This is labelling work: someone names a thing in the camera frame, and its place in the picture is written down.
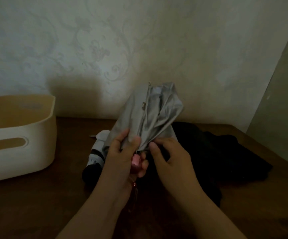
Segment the hand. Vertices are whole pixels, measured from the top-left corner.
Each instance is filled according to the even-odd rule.
[[[166,162],[157,144],[169,152]],[[149,144],[157,173],[165,188],[180,203],[203,193],[195,175],[189,153],[173,138],[156,138]]]
[[[126,129],[112,141],[106,161],[95,189],[105,190],[113,198],[114,206],[122,210],[126,205],[132,190],[132,184],[137,179],[145,175],[148,167],[146,154],[141,153],[142,170],[137,175],[130,175],[131,158],[141,143],[141,138],[136,136],[130,145],[120,151],[121,142],[128,135]]]

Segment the right hand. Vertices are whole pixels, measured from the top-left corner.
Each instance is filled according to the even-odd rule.
[[[157,144],[170,154],[166,162]],[[203,193],[195,175],[189,153],[173,138],[156,138],[149,144],[157,173],[168,192],[180,203],[186,204]]]

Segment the table surface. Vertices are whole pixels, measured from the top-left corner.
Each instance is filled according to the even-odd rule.
[[[54,162],[46,169],[0,181],[0,238],[54,238],[90,195],[81,174],[94,139],[114,120],[57,118]],[[231,134],[274,167],[265,181],[220,185],[221,209],[248,238],[288,238],[288,162],[231,125],[197,124]],[[194,238],[193,228],[156,171],[138,182],[132,213],[123,211],[113,238]]]

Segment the forearm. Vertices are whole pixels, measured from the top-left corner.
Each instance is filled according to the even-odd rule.
[[[182,207],[192,219],[198,238],[246,238],[203,191],[183,200]]]
[[[94,190],[57,239],[111,238],[119,214],[108,193]]]

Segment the floral wall pattern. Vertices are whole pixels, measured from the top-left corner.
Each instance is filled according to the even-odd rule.
[[[173,81],[180,119],[246,131],[287,40],[288,0],[0,0],[0,95],[117,118],[136,85]]]

